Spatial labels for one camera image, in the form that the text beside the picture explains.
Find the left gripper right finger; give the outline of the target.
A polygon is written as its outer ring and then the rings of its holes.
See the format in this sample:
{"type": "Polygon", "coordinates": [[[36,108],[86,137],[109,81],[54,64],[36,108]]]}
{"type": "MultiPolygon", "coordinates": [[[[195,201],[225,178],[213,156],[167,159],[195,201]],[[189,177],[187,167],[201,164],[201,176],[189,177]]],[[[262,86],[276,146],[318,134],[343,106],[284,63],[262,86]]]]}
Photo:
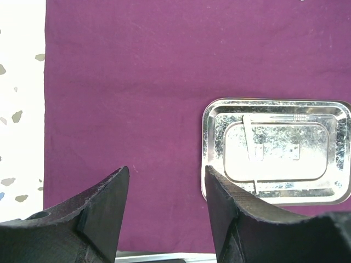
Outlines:
{"type": "Polygon", "coordinates": [[[205,187],[218,262],[350,262],[350,213],[305,216],[269,204],[212,166],[205,187]]]}

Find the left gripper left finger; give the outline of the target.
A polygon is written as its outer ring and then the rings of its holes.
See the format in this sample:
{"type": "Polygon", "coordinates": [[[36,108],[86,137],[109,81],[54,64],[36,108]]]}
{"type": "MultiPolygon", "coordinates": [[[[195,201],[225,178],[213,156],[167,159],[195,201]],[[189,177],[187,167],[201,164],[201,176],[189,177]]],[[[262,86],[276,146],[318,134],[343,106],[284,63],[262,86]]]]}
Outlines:
{"type": "Polygon", "coordinates": [[[114,262],[128,186],[121,167],[62,203],[1,223],[1,262],[114,262]]]}

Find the steel instrument tray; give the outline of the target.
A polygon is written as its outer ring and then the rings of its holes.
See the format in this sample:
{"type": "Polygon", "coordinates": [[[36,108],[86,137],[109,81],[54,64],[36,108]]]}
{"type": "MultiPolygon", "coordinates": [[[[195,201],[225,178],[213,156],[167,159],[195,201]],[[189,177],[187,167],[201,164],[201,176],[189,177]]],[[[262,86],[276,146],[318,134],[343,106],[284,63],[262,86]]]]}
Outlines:
{"type": "Polygon", "coordinates": [[[202,116],[202,168],[275,205],[338,204],[350,196],[350,104],[222,98],[202,116]],[[332,115],[282,122],[272,115],[332,115]]]}

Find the steel scalpel handle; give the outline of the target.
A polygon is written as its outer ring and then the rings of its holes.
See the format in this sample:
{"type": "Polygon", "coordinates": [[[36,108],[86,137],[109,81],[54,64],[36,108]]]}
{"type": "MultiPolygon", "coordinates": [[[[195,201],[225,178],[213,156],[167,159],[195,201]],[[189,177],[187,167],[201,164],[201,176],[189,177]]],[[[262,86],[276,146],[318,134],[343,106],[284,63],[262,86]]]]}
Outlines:
{"type": "Polygon", "coordinates": [[[269,119],[282,122],[314,122],[327,119],[334,119],[332,115],[272,115],[269,119]]]}

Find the purple cloth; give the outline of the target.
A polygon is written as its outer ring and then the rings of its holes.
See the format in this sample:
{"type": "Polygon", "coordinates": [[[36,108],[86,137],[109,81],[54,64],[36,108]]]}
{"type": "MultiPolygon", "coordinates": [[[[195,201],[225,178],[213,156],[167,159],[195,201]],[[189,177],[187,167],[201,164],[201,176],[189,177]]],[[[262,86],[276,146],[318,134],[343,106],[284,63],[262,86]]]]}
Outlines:
{"type": "Polygon", "coordinates": [[[44,207],[130,170],[121,250],[214,252],[218,98],[350,102],[350,1],[48,1],[44,207]]]}

